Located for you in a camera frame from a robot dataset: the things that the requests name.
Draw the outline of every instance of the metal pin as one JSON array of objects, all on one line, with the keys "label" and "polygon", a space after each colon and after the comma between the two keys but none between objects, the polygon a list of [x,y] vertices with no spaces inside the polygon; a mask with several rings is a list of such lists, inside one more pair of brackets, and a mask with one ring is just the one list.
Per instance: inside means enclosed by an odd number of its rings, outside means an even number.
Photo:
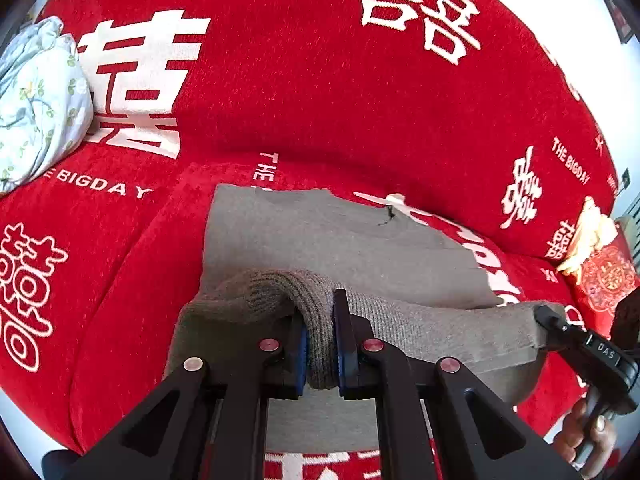
[{"label": "metal pin", "polygon": [[385,347],[385,344],[382,341],[380,341],[380,339],[372,338],[372,339],[367,339],[362,344],[362,347],[367,352],[380,352]]},{"label": "metal pin", "polygon": [[189,357],[182,366],[188,372],[196,372],[202,368],[204,362],[199,357]]},{"label": "metal pin", "polygon": [[277,339],[263,339],[260,341],[260,350],[263,352],[275,352],[280,348],[280,342]]},{"label": "metal pin", "polygon": [[440,368],[449,374],[454,374],[460,370],[460,361],[453,357],[446,357],[440,361]]}]

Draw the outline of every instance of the dark thread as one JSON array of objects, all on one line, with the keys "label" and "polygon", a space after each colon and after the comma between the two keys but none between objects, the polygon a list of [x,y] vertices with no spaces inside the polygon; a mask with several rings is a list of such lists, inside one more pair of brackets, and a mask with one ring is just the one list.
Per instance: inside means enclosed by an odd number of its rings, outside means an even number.
[{"label": "dark thread", "polygon": [[387,225],[392,221],[393,217],[396,216],[396,213],[394,213],[394,208],[391,205],[386,206],[386,212],[389,214],[389,218],[387,218],[386,221],[382,222],[382,224],[378,225]]}]

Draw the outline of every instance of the gray cloth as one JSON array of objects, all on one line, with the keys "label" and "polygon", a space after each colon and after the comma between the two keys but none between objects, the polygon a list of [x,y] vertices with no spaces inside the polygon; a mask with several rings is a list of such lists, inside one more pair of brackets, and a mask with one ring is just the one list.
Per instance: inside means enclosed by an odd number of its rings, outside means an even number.
[{"label": "gray cloth", "polygon": [[369,319],[377,337],[425,361],[451,355],[480,374],[533,362],[546,343],[532,313],[539,302],[479,310],[439,308],[362,294],[306,270],[248,270],[183,308],[166,371],[191,355],[207,359],[220,358],[220,352],[233,355],[234,341],[239,339],[235,331],[290,314],[283,310],[284,300],[290,300],[308,329],[307,380],[314,388],[333,388],[337,385],[332,322],[336,288],[346,288],[350,311]]},{"label": "gray cloth", "polygon": [[[209,361],[237,355],[241,334],[290,314],[286,298],[309,329],[309,384],[333,388],[335,288],[347,290],[351,311],[367,317],[376,336],[409,356],[434,362],[453,355],[512,404],[535,386],[545,337],[532,304],[490,308],[498,299],[471,252],[405,215],[324,190],[235,186],[216,189],[200,291],[180,313],[165,372],[193,355]],[[376,446],[372,401],[306,388],[300,400],[270,403],[270,450]]]},{"label": "gray cloth", "polygon": [[464,309],[500,303],[471,251],[391,213],[327,190],[218,186],[199,295],[247,269],[305,269],[364,294],[409,303]]}]

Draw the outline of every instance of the red bedspread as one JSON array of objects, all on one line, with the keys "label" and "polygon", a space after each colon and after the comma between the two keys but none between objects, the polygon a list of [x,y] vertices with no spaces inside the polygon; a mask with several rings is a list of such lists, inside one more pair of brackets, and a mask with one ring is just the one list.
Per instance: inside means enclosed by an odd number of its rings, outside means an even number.
[{"label": "red bedspread", "polygon": [[[51,0],[51,14],[97,117],[0,201],[0,384],[65,445],[91,447],[161,377],[220,182],[402,193],[477,233],[412,213],[466,244],[505,303],[572,304],[543,258],[562,258],[585,195],[610,211],[616,172],[498,0]],[[550,358],[519,413],[544,433],[579,393]]]}]

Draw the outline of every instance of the finger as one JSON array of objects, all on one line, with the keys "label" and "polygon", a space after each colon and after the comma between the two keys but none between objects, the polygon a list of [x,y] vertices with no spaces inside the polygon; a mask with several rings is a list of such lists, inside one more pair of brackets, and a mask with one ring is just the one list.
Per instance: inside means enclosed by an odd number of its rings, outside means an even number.
[{"label": "finger", "polygon": [[554,439],[551,445],[566,462],[571,463],[575,460],[575,449],[566,444],[562,438]]},{"label": "finger", "polygon": [[579,399],[571,409],[571,415],[574,416],[576,420],[580,420],[584,413],[587,410],[587,401],[584,399]]},{"label": "finger", "polygon": [[580,473],[586,479],[593,478],[604,469],[616,445],[616,429],[604,416],[599,416],[590,431],[594,449]]},{"label": "finger", "polygon": [[556,435],[556,438],[562,440],[569,447],[577,447],[584,440],[584,432],[582,425],[576,419],[573,413],[570,413],[562,422],[562,431]]}]

